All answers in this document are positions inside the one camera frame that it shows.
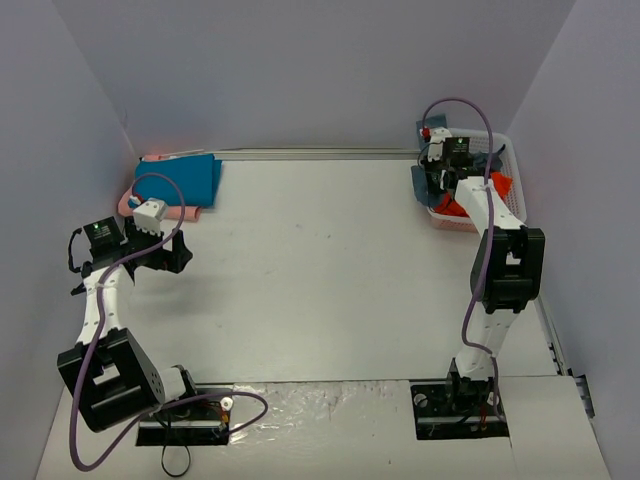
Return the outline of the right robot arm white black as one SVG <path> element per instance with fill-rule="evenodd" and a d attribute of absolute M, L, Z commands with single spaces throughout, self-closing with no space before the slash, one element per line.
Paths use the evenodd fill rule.
<path fill-rule="evenodd" d="M 422 130 L 418 158 L 426 190 L 457 204 L 481 236 L 470 273 L 472 299 L 443 389 L 446 406 L 465 413 L 486 401 L 496 404 L 497 356 L 517 316 L 539 294 L 545 236 L 508 208 L 510 181 L 493 170 L 494 155 L 479 163 L 470 140 L 446 128 Z"/>

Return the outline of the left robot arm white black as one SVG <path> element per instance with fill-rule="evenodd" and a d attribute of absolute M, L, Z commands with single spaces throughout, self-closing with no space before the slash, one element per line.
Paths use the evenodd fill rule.
<path fill-rule="evenodd" d="M 88 369 L 78 410 L 89 429 L 101 432 L 164 405 L 179 418 L 195 415 L 201 393 L 181 365 L 158 369 L 123 320 L 135 285 L 135 270 L 146 267 L 178 274 L 192 259 L 183 232 L 161 246 L 163 235 L 145 233 L 129 216 L 120 229 L 113 217 L 76 229 L 90 242 L 91 259 L 70 270 L 82 284 L 72 290 L 86 296 L 82 330 L 75 345 L 58 355 L 57 368 L 75 392 L 84 360 Z"/>

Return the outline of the dark blue-grey t shirt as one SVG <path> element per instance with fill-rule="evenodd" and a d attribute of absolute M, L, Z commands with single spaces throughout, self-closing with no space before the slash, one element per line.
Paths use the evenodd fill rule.
<path fill-rule="evenodd" d="M 420 143 L 420 152 L 418 154 L 416 164 L 411 168 L 411 176 L 414 188 L 414 194 L 416 200 L 422 205 L 426 206 L 430 210 L 434 211 L 433 207 L 439 200 L 430 200 L 428 198 L 426 192 L 426 180 L 424 176 L 423 169 L 419 166 L 419 156 L 422 153 L 426 153 L 426 145 L 423 137 L 423 129 L 425 127 L 438 128 L 444 127 L 448 128 L 448 121 L 445 114 L 434 115 L 427 117 L 425 120 L 425 125 L 422 125 L 421 121 L 417 122 L 418 126 L 418 137 Z M 466 178 L 467 176 L 480 175 L 484 176 L 486 165 L 488 160 L 491 160 L 490 164 L 490 174 L 494 172 L 499 172 L 501 167 L 501 161 L 499 155 L 504 151 L 505 146 L 500 147 L 495 150 L 492 155 L 489 155 L 488 148 L 485 152 L 477 152 L 471 153 L 469 150 L 470 139 L 468 137 L 461 136 L 452 136 L 451 138 L 447 138 L 444 143 L 442 157 L 446 153 L 458 154 L 460 156 L 460 160 L 458 162 L 456 173 L 457 179 Z"/>

